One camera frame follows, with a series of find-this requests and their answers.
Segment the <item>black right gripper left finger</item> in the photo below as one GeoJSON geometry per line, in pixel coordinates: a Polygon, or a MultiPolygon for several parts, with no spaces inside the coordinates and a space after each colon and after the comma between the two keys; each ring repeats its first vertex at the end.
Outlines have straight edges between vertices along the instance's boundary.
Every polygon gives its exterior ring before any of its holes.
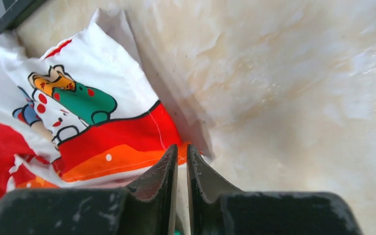
{"type": "Polygon", "coordinates": [[[0,235],[172,235],[178,148],[124,187],[17,189],[0,199],[0,235]]]}

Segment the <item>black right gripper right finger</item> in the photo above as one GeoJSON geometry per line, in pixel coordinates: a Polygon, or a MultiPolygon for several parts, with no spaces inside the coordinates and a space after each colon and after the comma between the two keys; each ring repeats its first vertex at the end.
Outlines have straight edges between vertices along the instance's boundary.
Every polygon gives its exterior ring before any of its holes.
{"type": "Polygon", "coordinates": [[[243,191],[187,147],[193,235],[360,235],[348,204],[330,192],[243,191]]]}

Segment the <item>white colourful cartoon jacket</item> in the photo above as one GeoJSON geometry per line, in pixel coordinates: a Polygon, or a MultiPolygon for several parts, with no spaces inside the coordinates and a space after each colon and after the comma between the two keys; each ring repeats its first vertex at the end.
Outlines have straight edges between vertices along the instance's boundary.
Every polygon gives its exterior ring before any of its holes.
{"type": "Polygon", "coordinates": [[[17,188],[93,187],[139,176],[188,141],[149,84],[122,10],[29,58],[0,35],[0,199],[17,188]]]}

